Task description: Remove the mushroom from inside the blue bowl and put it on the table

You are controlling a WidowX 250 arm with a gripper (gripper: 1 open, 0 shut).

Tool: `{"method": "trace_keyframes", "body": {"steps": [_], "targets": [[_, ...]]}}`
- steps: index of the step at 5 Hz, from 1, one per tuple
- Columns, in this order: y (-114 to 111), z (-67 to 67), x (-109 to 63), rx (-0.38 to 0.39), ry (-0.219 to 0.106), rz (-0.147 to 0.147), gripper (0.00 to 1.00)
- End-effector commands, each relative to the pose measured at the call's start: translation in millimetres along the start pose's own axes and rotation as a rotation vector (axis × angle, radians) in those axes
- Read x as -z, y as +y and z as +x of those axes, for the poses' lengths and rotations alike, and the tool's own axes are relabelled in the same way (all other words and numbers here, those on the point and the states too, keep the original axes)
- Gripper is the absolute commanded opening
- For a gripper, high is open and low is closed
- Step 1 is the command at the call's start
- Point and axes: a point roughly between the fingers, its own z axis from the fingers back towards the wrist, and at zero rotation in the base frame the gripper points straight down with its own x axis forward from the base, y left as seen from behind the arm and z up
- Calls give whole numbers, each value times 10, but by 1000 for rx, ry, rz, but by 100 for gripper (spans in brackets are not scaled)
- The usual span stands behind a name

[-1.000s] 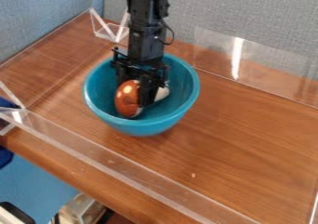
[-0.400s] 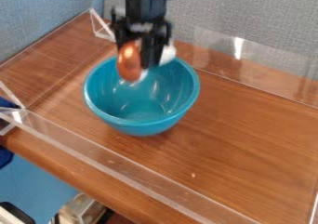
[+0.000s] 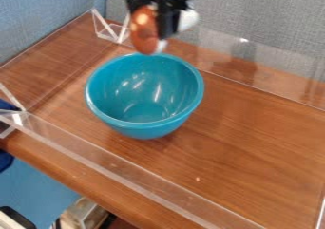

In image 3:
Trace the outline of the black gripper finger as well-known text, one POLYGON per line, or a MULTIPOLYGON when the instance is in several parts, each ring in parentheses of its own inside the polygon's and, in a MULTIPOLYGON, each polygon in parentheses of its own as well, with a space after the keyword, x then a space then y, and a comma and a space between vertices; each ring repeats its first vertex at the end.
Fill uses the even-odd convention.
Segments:
POLYGON ((156 9, 155 0, 126 0, 130 13, 135 13, 142 7, 147 6, 151 10, 156 9))
POLYGON ((159 0, 158 3, 158 34, 162 40, 178 31, 180 10, 187 8, 187 0, 159 0))

